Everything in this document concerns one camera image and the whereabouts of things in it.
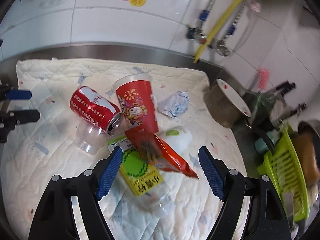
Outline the orange snack wrapper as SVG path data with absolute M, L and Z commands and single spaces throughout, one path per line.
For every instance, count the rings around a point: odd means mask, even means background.
M 189 164 L 155 133 L 139 127 L 128 129 L 124 133 L 148 164 L 164 172 L 177 172 L 198 179 Z

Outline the white quilted mat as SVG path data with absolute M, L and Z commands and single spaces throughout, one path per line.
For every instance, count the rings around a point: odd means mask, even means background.
M 187 91 L 190 103 L 177 119 L 157 114 L 159 129 L 183 126 L 192 142 L 182 157 L 198 178 L 163 174 L 170 187 L 174 210 L 163 218 L 140 207 L 121 175 L 109 194 L 99 203 L 116 239 L 206 239 L 222 203 L 213 195 L 198 161 L 198 151 L 206 146 L 229 168 L 246 175 L 244 161 L 230 129 L 219 125 L 204 103 L 209 80 L 204 72 L 155 64 L 138 64 L 92 59 L 25 60 L 15 66 L 20 89 L 30 90 L 29 101 L 12 101 L 10 110 L 37 109 L 36 123 L 17 126 L 8 136 L 1 160 L 1 181 L 8 221 L 20 239 L 27 239 L 32 219 L 50 178 L 78 176 L 107 155 L 100 149 L 90 155 L 74 144 L 79 118 L 69 101 L 81 86 L 88 86 L 116 102 L 112 85 L 131 74 L 148 74 L 157 101 L 178 91 Z

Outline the green dish rack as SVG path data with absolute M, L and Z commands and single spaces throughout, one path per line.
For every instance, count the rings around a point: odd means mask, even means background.
M 279 197 L 283 193 L 293 193 L 293 220 L 298 222 L 308 218 L 310 205 L 302 167 L 291 141 L 294 133 L 289 124 L 282 127 L 274 152 L 267 151 L 264 154 L 258 172 L 269 176 Z

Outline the red soda can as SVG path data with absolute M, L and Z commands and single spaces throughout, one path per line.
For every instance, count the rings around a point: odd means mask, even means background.
M 123 114 L 117 105 L 87 86 L 82 86 L 73 93 L 70 108 L 80 118 L 109 135 L 118 129 L 123 119 Z

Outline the clear plastic cup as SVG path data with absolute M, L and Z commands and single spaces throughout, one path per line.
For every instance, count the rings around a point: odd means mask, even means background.
M 90 155 L 95 155 L 106 142 L 108 135 L 92 123 L 80 120 L 76 129 L 74 144 Z

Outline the brown bowl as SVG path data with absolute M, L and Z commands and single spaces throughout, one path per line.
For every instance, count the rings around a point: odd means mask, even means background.
M 292 138 L 307 187 L 311 187 L 319 181 L 319 168 L 313 139 L 314 134 L 311 132 L 304 132 Z

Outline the green yellow labelled plastic bottle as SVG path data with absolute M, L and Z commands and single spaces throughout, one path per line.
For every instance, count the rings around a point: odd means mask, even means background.
M 157 168 L 140 157 L 138 150 L 123 132 L 107 139 L 109 152 L 117 146 L 123 152 L 119 171 L 134 195 L 136 203 L 157 217 L 171 213 L 175 204 L 170 196 L 170 187 Z

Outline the steel pot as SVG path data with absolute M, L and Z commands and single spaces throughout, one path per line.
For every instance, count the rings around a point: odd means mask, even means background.
M 217 83 L 204 95 L 204 102 L 213 119 L 225 128 L 233 127 L 243 117 Z

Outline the red paper cup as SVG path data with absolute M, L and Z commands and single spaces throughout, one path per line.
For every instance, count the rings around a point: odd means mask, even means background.
M 137 126 L 152 133 L 159 131 L 150 75 L 133 74 L 122 77 L 112 85 L 112 90 L 129 128 Z

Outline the white green paper cup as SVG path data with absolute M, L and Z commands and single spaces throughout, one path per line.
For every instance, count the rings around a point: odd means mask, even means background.
M 183 126 L 159 132 L 158 136 L 178 154 L 181 154 L 193 140 L 191 132 Z

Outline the white plate with cherries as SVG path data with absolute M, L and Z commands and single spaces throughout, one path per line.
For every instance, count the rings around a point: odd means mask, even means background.
M 252 116 L 249 107 L 234 88 L 232 88 L 226 81 L 223 81 L 222 79 L 216 79 L 216 83 L 226 98 L 233 104 L 233 106 L 235 106 L 245 116 L 249 118 Z

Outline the crumpled white blue wrapper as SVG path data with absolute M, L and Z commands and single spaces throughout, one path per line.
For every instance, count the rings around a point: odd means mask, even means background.
M 157 108 L 161 114 L 166 115 L 168 118 L 174 119 L 178 118 L 187 111 L 189 102 L 189 92 L 178 91 L 159 102 Z

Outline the pink brush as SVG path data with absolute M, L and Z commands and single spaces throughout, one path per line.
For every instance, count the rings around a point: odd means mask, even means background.
M 270 71 L 266 68 L 261 68 L 259 70 L 259 81 L 258 81 L 258 89 L 263 91 L 266 89 L 270 78 Z

